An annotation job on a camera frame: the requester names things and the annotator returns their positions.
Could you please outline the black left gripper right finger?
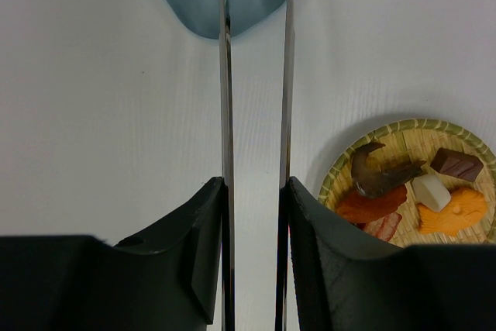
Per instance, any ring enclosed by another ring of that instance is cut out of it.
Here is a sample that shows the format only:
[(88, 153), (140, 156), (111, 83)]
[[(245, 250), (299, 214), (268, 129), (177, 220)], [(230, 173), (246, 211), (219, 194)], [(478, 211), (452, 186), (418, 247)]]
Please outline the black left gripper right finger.
[(297, 179), (282, 192), (302, 330), (493, 330), (495, 247), (400, 248), (331, 212)]

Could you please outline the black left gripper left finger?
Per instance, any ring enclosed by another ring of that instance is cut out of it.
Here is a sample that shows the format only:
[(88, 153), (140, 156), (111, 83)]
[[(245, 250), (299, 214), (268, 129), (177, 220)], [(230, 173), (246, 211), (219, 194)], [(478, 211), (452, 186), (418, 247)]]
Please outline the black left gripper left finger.
[(110, 245), (90, 235), (1, 239), (3, 330), (204, 330), (213, 323), (225, 185)]

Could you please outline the metal tongs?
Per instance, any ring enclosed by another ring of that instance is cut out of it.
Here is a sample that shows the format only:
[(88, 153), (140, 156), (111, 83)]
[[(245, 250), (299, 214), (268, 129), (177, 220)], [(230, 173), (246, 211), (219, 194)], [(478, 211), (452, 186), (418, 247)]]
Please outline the metal tongs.
[[(291, 174), (291, 116), (294, 84), (294, 0), (286, 2), (284, 72), (281, 103), (281, 152), (277, 214), (276, 330), (287, 329), (289, 211), (285, 187)], [(227, 206), (222, 212), (222, 329), (235, 329), (235, 216), (233, 93), (229, 0), (219, 0), (219, 63), (222, 121), (222, 178)]]

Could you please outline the orange red salmon slice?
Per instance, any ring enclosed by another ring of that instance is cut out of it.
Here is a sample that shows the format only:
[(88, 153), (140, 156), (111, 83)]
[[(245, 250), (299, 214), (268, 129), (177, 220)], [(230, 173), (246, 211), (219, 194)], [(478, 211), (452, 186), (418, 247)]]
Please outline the orange red salmon slice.
[(407, 201), (407, 188), (402, 185), (378, 198), (366, 198), (352, 191), (335, 208), (337, 215), (353, 224), (366, 224), (396, 212)]

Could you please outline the white radish piece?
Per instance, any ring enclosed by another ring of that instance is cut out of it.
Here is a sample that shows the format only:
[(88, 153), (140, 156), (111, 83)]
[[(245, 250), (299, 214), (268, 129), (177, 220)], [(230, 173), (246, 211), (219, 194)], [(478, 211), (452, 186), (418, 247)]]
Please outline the white radish piece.
[(434, 212), (441, 212), (451, 201), (451, 194), (434, 174), (424, 174), (412, 181), (418, 203)]

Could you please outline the orange fish-shaped food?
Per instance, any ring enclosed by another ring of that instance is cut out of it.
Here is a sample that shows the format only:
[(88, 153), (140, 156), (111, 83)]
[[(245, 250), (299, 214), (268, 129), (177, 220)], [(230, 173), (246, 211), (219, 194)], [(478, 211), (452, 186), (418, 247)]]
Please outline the orange fish-shaped food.
[(418, 231), (421, 234), (456, 236), (460, 230), (479, 223), (486, 215), (487, 203), (481, 192), (462, 187), (450, 195), (450, 202), (440, 212), (434, 212), (422, 203), (417, 204)]

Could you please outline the brown chocolate block food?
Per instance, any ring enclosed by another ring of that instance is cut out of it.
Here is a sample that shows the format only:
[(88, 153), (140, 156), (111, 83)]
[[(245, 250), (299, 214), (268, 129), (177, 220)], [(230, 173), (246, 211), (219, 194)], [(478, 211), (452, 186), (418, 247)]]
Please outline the brown chocolate block food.
[(475, 182), (484, 165), (476, 156), (440, 148), (431, 161), (430, 167), (440, 174)]

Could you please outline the red bacon strip food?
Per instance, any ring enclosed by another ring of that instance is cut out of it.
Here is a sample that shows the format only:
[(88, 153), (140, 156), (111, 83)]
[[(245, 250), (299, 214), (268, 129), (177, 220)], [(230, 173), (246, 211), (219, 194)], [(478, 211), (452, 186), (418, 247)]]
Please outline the red bacon strip food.
[(363, 227), (363, 231), (379, 240), (389, 242), (396, 233), (401, 220), (402, 216), (399, 213), (393, 212), (376, 221), (367, 223)]

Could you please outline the dark grilled fish food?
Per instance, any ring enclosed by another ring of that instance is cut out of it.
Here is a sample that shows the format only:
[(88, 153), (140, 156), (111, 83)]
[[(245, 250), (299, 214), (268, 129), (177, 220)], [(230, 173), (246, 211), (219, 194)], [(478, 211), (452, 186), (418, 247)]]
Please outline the dark grilled fish food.
[(357, 148), (351, 159), (351, 178), (355, 190), (365, 198), (380, 198), (422, 173), (424, 160), (398, 165), (386, 170), (376, 170), (367, 165), (367, 159), (384, 143), (370, 142)]

